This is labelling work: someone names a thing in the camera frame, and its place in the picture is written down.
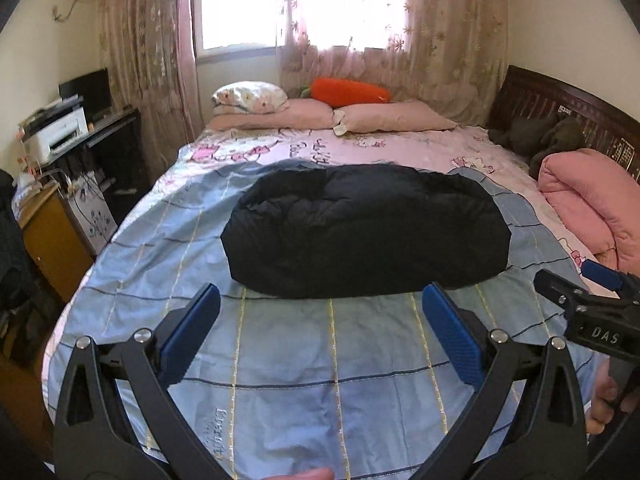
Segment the person's left hand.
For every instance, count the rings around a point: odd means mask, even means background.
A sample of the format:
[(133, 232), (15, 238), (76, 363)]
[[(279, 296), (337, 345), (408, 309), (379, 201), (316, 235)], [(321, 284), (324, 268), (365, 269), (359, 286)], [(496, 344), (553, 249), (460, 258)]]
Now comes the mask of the person's left hand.
[(279, 474), (264, 480), (334, 480), (335, 474), (330, 467), (309, 469), (296, 474)]

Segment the person's right hand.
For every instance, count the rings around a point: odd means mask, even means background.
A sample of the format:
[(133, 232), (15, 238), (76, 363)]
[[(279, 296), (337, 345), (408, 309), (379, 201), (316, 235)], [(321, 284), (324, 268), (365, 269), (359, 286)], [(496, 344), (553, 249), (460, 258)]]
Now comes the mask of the person's right hand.
[(613, 402), (618, 395), (616, 380), (610, 375), (610, 360), (600, 364), (594, 383), (590, 408), (586, 413), (586, 431), (590, 436), (602, 434), (615, 414)]

